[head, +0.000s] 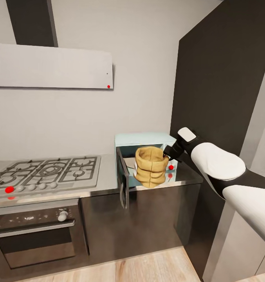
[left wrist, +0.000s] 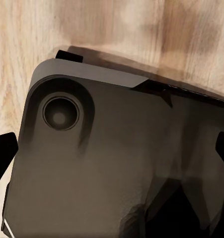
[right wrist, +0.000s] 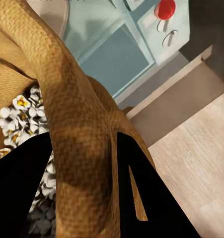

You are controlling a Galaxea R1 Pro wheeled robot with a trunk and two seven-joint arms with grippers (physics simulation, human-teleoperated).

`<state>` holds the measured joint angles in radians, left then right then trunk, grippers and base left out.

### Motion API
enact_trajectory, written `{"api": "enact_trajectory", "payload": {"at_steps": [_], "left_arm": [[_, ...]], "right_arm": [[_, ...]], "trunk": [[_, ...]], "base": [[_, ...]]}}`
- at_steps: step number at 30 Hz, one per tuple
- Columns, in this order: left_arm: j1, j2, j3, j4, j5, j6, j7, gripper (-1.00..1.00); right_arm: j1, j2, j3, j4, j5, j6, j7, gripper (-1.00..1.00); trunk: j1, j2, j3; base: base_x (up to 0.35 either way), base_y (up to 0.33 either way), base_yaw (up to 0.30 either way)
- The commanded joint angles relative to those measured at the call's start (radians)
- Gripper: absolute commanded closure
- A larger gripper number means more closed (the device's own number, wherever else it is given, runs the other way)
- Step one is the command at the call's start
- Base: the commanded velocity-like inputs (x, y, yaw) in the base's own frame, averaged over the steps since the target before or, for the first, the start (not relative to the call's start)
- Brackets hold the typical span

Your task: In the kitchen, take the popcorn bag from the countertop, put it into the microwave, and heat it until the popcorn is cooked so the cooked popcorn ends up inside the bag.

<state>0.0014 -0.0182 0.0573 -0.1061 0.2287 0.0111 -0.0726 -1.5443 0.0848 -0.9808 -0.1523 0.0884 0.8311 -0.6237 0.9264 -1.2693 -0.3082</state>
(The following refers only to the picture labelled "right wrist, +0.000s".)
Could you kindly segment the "microwave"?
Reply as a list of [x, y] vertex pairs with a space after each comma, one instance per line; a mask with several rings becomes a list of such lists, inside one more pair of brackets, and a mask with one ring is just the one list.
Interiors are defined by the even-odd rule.
[[26, 0], [78, 62], [144, 0]]

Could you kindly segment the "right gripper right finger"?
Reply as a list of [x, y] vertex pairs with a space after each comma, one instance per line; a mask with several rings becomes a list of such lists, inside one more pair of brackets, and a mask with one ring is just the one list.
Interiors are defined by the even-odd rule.
[[[117, 133], [121, 238], [201, 238], [136, 140]], [[148, 221], [136, 217], [131, 167]]]

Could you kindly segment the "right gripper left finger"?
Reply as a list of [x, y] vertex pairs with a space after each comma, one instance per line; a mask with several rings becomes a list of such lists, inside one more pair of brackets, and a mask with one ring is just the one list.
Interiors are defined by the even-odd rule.
[[49, 132], [0, 159], [0, 238], [19, 238], [53, 152]]

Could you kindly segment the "popcorn bag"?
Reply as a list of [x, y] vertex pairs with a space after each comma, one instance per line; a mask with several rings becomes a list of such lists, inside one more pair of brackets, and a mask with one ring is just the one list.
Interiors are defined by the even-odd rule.
[[[0, 109], [30, 98], [32, 87], [41, 92], [54, 154], [55, 238], [121, 238], [117, 133], [133, 137], [156, 170], [144, 139], [26, 0], [0, 0]], [[2, 129], [0, 149], [12, 149]], [[130, 165], [129, 172], [136, 217], [147, 222]], [[29, 234], [34, 222], [26, 218], [19, 238], [52, 236], [51, 227]]]

